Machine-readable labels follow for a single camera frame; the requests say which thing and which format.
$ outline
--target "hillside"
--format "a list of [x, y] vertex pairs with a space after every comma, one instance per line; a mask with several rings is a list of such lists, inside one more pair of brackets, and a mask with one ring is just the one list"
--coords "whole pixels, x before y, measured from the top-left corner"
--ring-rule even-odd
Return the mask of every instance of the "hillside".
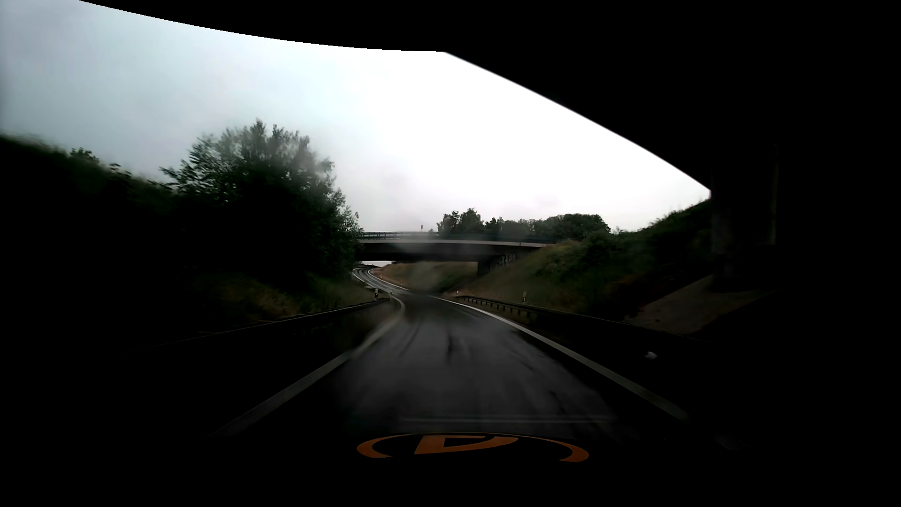
[[639, 231], [542, 248], [446, 294], [521, 301], [525, 291], [529, 304], [621, 320], [712, 272], [710, 222], [706, 200]]

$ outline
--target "concrete bridge pillar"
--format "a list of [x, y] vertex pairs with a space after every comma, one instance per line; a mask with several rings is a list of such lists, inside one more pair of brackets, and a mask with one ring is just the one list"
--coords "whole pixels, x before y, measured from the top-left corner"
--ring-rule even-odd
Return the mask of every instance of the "concrete bridge pillar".
[[715, 258], [711, 289], [730, 292], [778, 283], [777, 147], [736, 150], [711, 175]]

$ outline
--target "metal guardrail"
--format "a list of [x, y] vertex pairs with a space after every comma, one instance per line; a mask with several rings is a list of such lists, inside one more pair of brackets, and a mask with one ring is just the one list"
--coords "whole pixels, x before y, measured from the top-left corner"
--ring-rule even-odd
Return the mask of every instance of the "metal guardrail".
[[471, 302], [475, 302], [479, 305], [487, 305], [491, 308], [498, 308], [501, 310], [510, 309], [512, 311], [515, 309], [517, 311], [517, 315], [522, 315], [522, 314], [524, 314], [526, 316], [529, 316], [532, 314], [533, 315], [547, 315], [547, 316], [554, 316], [557, 318], [569, 319], [570, 321], [573, 321], [573, 320], [581, 321], [581, 323], [584, 323], [584, 324], [615, 325], [615, 326], [619, 326], [620, 329], [625, 330], [627, 332], [631, 331], [631, 332], [639, 332], [639, 333], [643, 333], [643, 334], [651, 333], [654, 336], [673, 336], [676, 338], [682, 338], [684, 340], [691, 340], [692, 343], [713, 345], [710, 342], [706, 342], [705, 340], [699, 340], [699, 339], [693, 338], [691, 336], [676, 335], [673, 333], [667, 333], [665, 331], [657, 331], [654, 329], [648, 329], [646, 327], [638, 327], [638, 326], [634, 326], [632, 324], [626, 324], [625, 322], [617, 322], [615, 320], [608, 320], [606, 318], [591, 317], [590, 315], [582, 315], [580, 313], [571, 313], [571, 312], [561, 311], [561, 310], [556, 310], [556, 309], [536, 307], [536, 306], [527, 305], [524, 303], [511, 303], [509, 301], [492, 300], [490, 298], [480, 298], [477, 296], [456, 296], [455, 298], [458, 300], [468, 300]]
[[362, 240], [378, 240], [378, 239], [456, 239], [464, 241], [498, 241], [511, 243], [555, 243], [553, 239], [545, 236], [522, 236], [522, 235], [492, 235], [492, 234], [475, 234], [475, 235], [455, 235], [441, 234], [435, 232], [384, 232], [384, 233], [363, 233]]
[[325, 320], [330, 320], [333, 318], [344, 316], [351, 312], [359, 311], [362, 309], [367, 309], [367, 308], [370, 308], [377, 304], [384, 303], [389, 300], [390, 300], [390, 298], [379, 298], [378, 300], [367, 301], [364, 303], [359, 303], [356, 305], [339, 308], [339, 309], [329, 309], [326, 311], [321, 311], [321, 312], [313, 313], [313, 314], [309, 314], [309, 315], [298, 315], [295, 317], [281, 318], [279, 320], [273, 320], [273, 321], [269, 321], [269, 322], [258, 322], [255, 324], [249, 324], [248, 326], [236, 327], [234, 329], [226, 329], [224, 331], [218, 331], [218, 332], [214, 332], [214, 333], [207, 333], [207, 334], [204, 334], [201, 336], [194, 336], [194, 337], [185, 338], [182, 340], [177, 340], [174, 342], [167, 342], [164, 344], [158, 344], [158, 345], [153, 345], [153, 346], [144, 346], [141, 348], [126, 350], [126, 351], [120, 352], [119, 354], [126, 355], [126, 354], [140, 353], [140, 352], [149, 351], [150, 349], [158, 349], [160, 347], [171, 348], [172, 346], [179, 346], [179, 345], [193, 346], [195, 344], [198, 344], [199, 342], [205, 342], [206, 338], [210, 338], [210, 337], [220, 338], [220, 337], [223, 337], [223, 335], [228, 335], [227, 336], [228, 338], [232, 338], [233, 336], [242, 338], [245, 335], [251, 334], [254, 330], [264, 331], [264, 332], [270, 332], [270, 331], [278, 332], [280, 329], [286, 327], [287, 325], [290, 325], [290, 327], [314, 327]]

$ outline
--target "road edge line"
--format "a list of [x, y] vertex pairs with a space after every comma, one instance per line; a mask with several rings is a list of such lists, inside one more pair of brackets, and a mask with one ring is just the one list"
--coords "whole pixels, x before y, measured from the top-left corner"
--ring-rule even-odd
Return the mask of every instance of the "road edge line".
[[638, 394], [644, 400], [649, 401], [651, 404], [653, 404], [653, 405], [657, 406], [659, 409], [667, 412], [669, 415], [673, 416], [674, 418], [679, 419], [682, 422], [685, 422], [687, 424], [690, 424], [690, 422], [691, 422], [691, 418], [688, 416], [688, 413], [685, 412], [684, 410], [682, 410], [678, 405], [676, 405], [672, 401], [669, 401], [669, 400], [659, 396], [658, 394], [655, 394], [655, 393], [649, 391], [648, 389], [640, 386], [638, 383], [635, 383], [635, 382], [623, 377], [619, 373], [614, 372], [613, 370], [606, 368], [606, 367], [592, 361], [591, 359], [588, 359], [587, 357], [583, 356], [582, 354], [580, 354], [578, 352], [575, 352], [573, 350], [566, 348], [565, 346], [555, 342], [554, 340], [551, 340], [550, 338], [539, 335], [538, 333], [536, 333], [530, 329], [527, 329], [525, 327], [522, 327], [519, 324], [516, 324], [515, 322], [513, 322], [511, 320], [507, 320], [506, 318], [500, 317], [498, 315], [495, 315], [495, 314], [485, 311], [483, 309], [473, 308], [470, 305], [464, 305], [463, 303], [458, 303], [457, 301], [446, 300], [444, 298], [438, 298], [436, 296], [432, 296], [432, 297], [436, 298], [437, 300], [447, 301], [449, 303], [453, 303], [455, 305], [460, 305], [460, 306], [468, 308], [468, 309], [474, 309], [475, 311], [480, 311], [480, 312], [484, 313], [485, 315], [489, 315], [493, 318], [496, 318], [497, 320], [500, 320], [501, 322], [504, 322], [512, 327], [515, 327], [515, 328], [519, 329], [520, 331], [523, 331], [525, 334], [532, 336], [534, 338], [537, 338], [538, 340], [541, 340], [543, 343], [556, 348], [557, 350], [561, 351], [563, 354], [566, 354], [569, 357], [572, 357], [573, 359], [579, 361], [580, 363], [584, 364], [585, 366], [588, 366], [592, 370], [595, 370], [596, 372], [602, 374], [603, 376], [614, 381], [615, 383], [620, 384], [621, 386], [628, 389], [629, 391], [634, 392], [635, 394]]
[[[507, 320], [506, 318], [503, 318], [499, 315], [495, 315], [489, 311], [471, 307], [470, 305], [464, 305], [463, 303], [458, 303], [457, 301], [451, 301], [451, 300], [446, 300], [444, 298], [439, 298], [437, 296], [431, 296], [431, 297], [435, 298], [437, 300], [447, 301], [447, 302], [453, 303], [455, 305], [460, 305], [463, 308], [474, 309], [475, 311], [480, 311], [480, 312], [484, 313], [485, 315], [496, 318], [497, 320], [500, 320], [501, 322], [504, 322], [512, 327], [515, 327], [516, 329], [523, 331], [525, 334], [532, 336], [532, 337], [542, 341], [543, 343], [556, 348], [557, 350], [561, 351], [563, 354], [566, 354], [569, 357], [572, 357], [573, 359], [584, 364], [585, 366], [588, 366], [592, 370], [595, 370], [596, 372], [602, 374], [603, 376], [607, 377], [608, 379], [623, 386], [625, 389], [628, 389], [629, 391], [641, 396], [644, 400], [646, 400], [650, 404], [654, 405], [655, 407], [667, 412], [670, 416], [688, 424], [689, 426], [694, 426], [694, 424], [693, 424], [694, 421], [691, 419], [691, 417], [688, 415], [688, 413], [686, 411], [682, 410], [676, 403], [673, 403], [672, 401], [669, 401], [666, 398], [663, 398], [662, 396], [660, 396], [654, 392], [651, 392], [650, 390], [648, 390], [645, 387], [642, 387], [638, 383], [635, 383], [635, 382], [623, 377], [619, 373], [614, 372], [613, 370], [606, 368], [606, 367], [592, 361], [591, 359], [588, 359], [587, 357], [583, 356], [582, 354], [580, 354], [574, 350], [570, 350], [570, 349], [566, 348], [565, 346], [555, 342], [554, 340], [551, 340], [550, 338], [539, 335], [538, 333], [536, 333], [530, 329], [527, 329], [525, 327], [520, 326], [519, 324], [516, 324], [512, 320]], [[716, 433], [712, 434], [711, 436], [713, 437], [714, 441], [717, 444], [719, 444], [720, 446], [725, 447], [729, 450], [753, 448], [752, 446], [749, 446], [748, 444], [742, 442], [741, 440], [739, 440], [736, 437], [733, 437], [732, 435], [727, 435], [724, 433], [716, 432]]]
[[359, 346], [354, 348], [353, 350], [349, 350], [345, 353], [342, 353], [338, 357], [335, 357], [331, 361], [322, 366], [316, 368], [311, 373], [306, 375], [304, 378], [298, 380], [295, 383], [287, 386], [285, 389], [273, 394], [266, 401], [260, 403], [256, 407], [244, 412], [241, 416], [233, 419], [228, 424], [222, 426], [217, 429], [213, 433], [207, 435], [207, 438], [215, 438], [215, 437], [233, 437], [238, 435], [245, 429], [250, 426], [256, 424], [264, 417], [268, 416], [278, 407], [281, 407], [286, 402], [290, 401], [292, 398], [303, 392], [306, 388], [310, 387], [320, 379], [322, 379], [325, 375], [331, 373], [335, 368], [341, 366], [349, 359], [353, 359], [359, 357], [367, 348], [369, 348], [373, 343], [376, 342], [379, 338], [385, 335], [388, 330], [394, 327], [398, 322], [400, 322], [401, 317], [404, 315], [406, 311], [406, 305], [403, 301], [398, 298], [394, 298], [398, 303], [400, 303], [400, 310], [388, 321], [383, 323], [381, 326], [376, 327], [366, 339], [363, 340]]

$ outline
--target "vegetation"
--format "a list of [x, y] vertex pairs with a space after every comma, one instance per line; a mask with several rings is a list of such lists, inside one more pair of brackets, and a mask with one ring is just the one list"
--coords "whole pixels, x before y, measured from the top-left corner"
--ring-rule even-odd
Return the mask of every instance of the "vegetation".
[[132, 175], [85, 149], [0, 138], [19, 168], [19, 266], [32, 304], [57, 295], [70, 340], [110, 350], [196, 331], [310, 313], [371, 299], [351, 282], [358, 216], [334, 186], [333, 164], [309, 138], [256, 124], [194, 143], [188, 161]]
[[436, 225], [438, 232], [443, 235], [491, 234], [505, 237], [533, 235], [554, 241], [582, 240], [595, 232], [610, 233], [610, 226], [599, 215], [573, 213], [539, 220], [504, 220], [503, 217], [492, 217], [491, 220], [483, 222], [482, 216], [473, 208], [467, 209], [462, 214], [451, 211]]
[[710, 202], [639, 231], [596, 230], [563, 241], [460, 287], [461, 294], [527, 302], [619, 320], [713, 270]]
[[441, 293], [476, 278], [478, 263], [394, 263], [376, 274], [386, 281], [423, 292]]

